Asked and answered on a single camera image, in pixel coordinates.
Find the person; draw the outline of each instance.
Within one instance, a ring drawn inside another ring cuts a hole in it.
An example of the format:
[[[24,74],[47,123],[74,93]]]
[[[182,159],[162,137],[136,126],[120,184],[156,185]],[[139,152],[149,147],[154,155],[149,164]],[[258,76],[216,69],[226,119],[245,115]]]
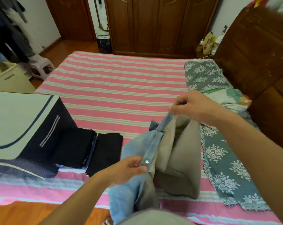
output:
[[[244,164],[264,200],[283,223],[283,148],[239,115],[194,90],[177,97],[169,112],[185,114],[193,120],[215,126]],[[85,224],[107,187],[124,184],[133,176],[147,172],[146,166],[139,166],[141,160],[142,157],[127,157],[99,171],[40,224]],[[178,217],[170,212],[150,210],[134,213],[121,224],[171,224],[172,221],[175,224],[192,224]]]

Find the forearm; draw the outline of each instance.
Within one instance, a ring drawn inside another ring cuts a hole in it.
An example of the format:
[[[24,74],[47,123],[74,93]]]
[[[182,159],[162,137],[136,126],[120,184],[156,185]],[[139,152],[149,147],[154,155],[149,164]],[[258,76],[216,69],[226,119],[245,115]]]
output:
[[[215,126],[283,222],[283,148],[230,111],[218,117]]]
[[[98,199],[108,186],[107,178],[100,172],[96,173],[40,224],[85,224]]]

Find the wooden door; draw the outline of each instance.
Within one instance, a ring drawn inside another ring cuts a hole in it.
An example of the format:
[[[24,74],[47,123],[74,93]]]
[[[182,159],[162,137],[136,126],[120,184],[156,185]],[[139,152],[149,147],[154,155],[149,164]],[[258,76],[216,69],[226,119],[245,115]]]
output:
[[[160,0],[133,0],[134,51],[154,53]]]
[[[113,51],[133,52],[132,0],[106,0]]]
[[[64,39],[95,40],[88,3],[85,0],[46,0],[57,28]]]
[[[194,55],[199,42],[208,33],[219,0],[188,0],[176,53]]]
[[[155,52],[174,54],[187,0],[160,0]]]

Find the brown baseboard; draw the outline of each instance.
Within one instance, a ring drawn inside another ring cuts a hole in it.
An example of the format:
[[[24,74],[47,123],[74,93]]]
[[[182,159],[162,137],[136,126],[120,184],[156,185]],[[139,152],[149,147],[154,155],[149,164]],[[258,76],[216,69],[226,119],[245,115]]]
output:
[[[193,55],[150,54],[150,53],[127,52],[127,51],[114,51],[113,54],[139,56],[139,57],[153,57],[153,58],[179,58],[179,59],[195,58]]]
[[[44,53],[46,53],[47,51],[49,51],[51,48],[53,48],[53,46],[57,45],[60,41],[62,40],[62,38],[58,38],[56,39],[52,44],[50,44],[49,46],[47,46],[42,52],[39,53],[40,56],[42,56]]]

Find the laundry basket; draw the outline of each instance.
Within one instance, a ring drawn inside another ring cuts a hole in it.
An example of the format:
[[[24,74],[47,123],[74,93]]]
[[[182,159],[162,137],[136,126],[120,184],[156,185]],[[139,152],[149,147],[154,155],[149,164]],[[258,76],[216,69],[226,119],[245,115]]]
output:
[[[33,93],[35,88],[17,64],[0,62],[0,91]]]

